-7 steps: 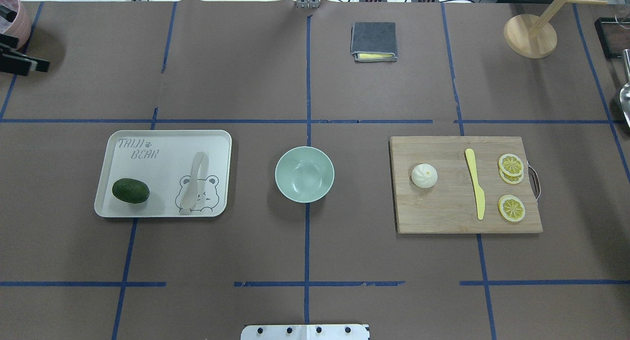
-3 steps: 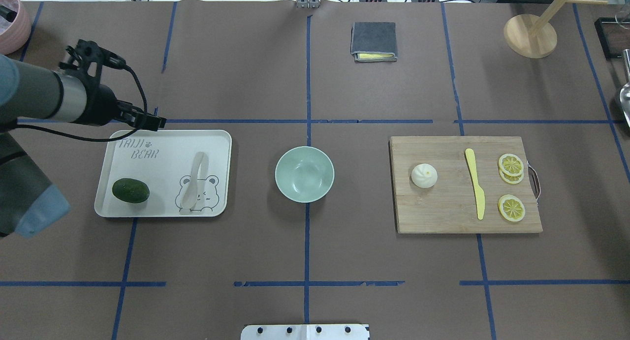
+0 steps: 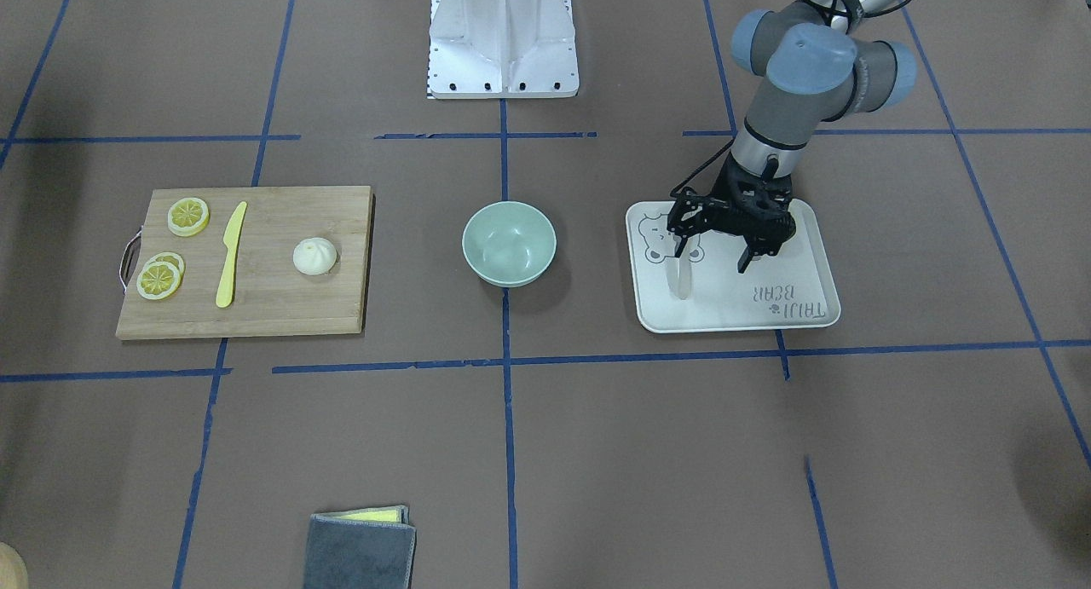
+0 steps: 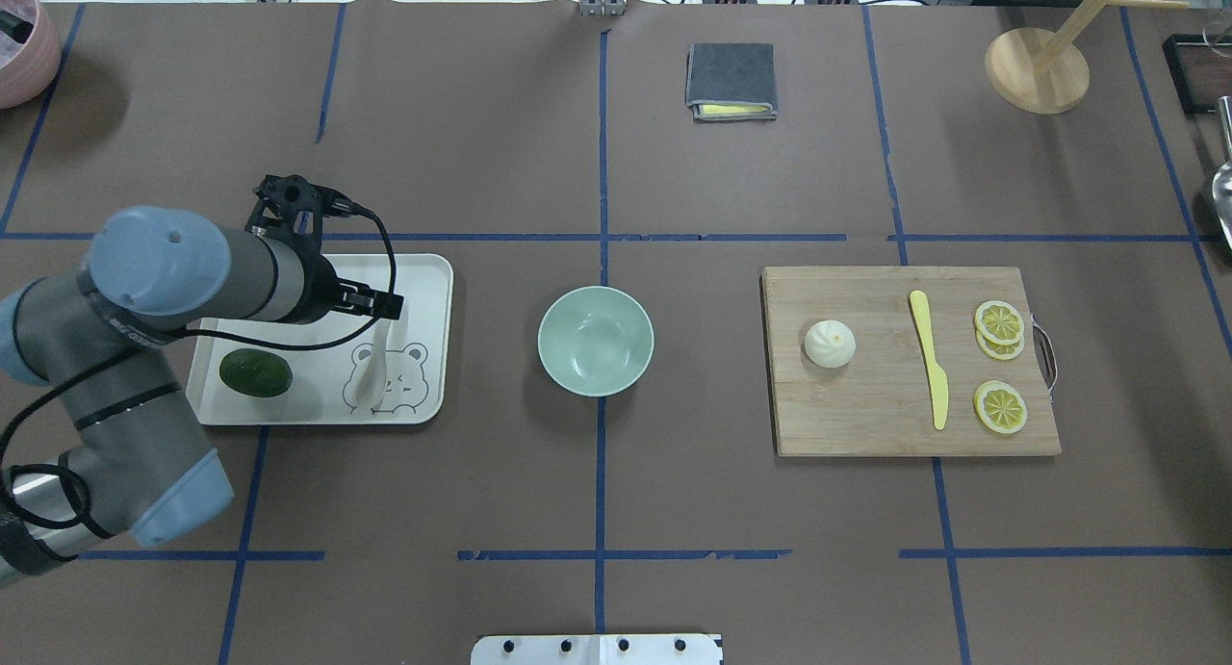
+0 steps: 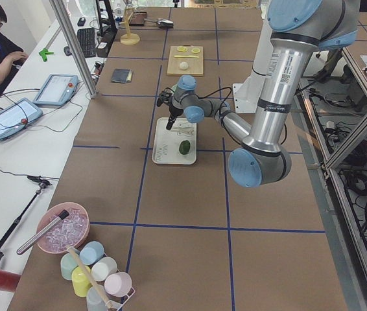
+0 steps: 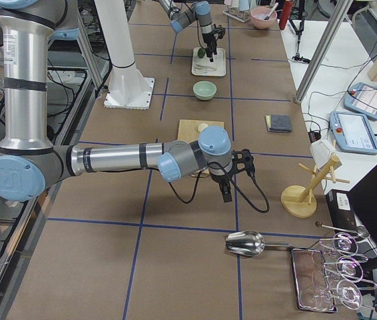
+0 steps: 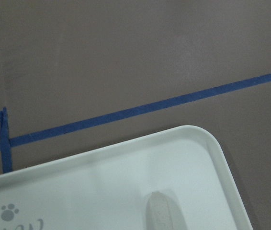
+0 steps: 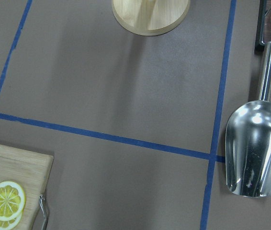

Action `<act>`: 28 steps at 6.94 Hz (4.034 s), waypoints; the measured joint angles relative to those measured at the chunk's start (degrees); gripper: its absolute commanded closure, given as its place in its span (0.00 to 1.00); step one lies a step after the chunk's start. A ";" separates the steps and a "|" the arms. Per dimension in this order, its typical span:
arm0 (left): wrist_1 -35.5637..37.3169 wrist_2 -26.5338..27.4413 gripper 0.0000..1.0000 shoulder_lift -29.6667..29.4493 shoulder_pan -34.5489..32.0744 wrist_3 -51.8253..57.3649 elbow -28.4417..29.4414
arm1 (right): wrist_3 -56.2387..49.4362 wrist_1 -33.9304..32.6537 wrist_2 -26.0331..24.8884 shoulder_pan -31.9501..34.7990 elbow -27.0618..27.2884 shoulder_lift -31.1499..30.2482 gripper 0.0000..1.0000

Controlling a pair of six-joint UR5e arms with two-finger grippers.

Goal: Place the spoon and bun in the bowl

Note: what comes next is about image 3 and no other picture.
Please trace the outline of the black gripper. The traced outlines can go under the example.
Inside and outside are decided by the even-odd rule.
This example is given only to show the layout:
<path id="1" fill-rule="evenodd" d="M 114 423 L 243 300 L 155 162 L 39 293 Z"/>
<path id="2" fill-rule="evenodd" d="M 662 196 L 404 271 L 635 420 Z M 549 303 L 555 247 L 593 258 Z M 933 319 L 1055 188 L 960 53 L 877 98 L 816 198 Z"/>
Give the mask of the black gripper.
<path id="1" fill-rule="evenodd" d="M 684 181 L 671 190 L 674 199 L 667 213 L 667 231 L 672 235 L 673 255 L 683 257 L 690 237 L 706 232 L 740 236 L 745 248 L 736 264 L 744 274 L 753 260 L 779 254 L 780 248 L 796 233 L 796 223 L 788 207 L 794 200 L 790 175 L 776 176 L 779 158 L 766 159 L 759 175 L 743 169 L 734 158 L 726 158 L 714 188 L 706 195 L 690 185 L 697 175 L 716 163 L 702 163 Z"/>

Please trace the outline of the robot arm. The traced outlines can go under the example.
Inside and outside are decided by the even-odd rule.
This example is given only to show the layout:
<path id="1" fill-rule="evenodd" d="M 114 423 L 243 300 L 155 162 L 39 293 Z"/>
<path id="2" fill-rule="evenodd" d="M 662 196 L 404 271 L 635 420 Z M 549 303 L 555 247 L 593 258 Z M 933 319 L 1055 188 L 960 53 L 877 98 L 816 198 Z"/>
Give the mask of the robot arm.
<path id="1" fill-rule="evenodd" d="M 910 2 L 794 0 L 740 20 L 731 53 L 760 85 L 736 135 L 714 154 L 722 166 L 712 189 L 699 193 L 690 181 L 672 189 L 666 231 L 675 256 L 709 232 L 744 240 L 740 272 L 779 254 L 796 232 L 792 175 L 817 127 L 892 107 L 915 87 L 918 62 L 906 45 L 854 37 L 870 19 Z"/>

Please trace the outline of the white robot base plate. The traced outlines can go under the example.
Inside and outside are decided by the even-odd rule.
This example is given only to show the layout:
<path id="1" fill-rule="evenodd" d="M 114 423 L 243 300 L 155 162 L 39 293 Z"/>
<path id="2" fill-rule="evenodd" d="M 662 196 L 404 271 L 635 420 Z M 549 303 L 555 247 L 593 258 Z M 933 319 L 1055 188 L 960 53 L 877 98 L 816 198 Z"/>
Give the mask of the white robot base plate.
<path id="1" fill-rule="evenodd" d="M 430 0 L 425 95 L 550 99 L 580 91 L 572 0 Z"/>

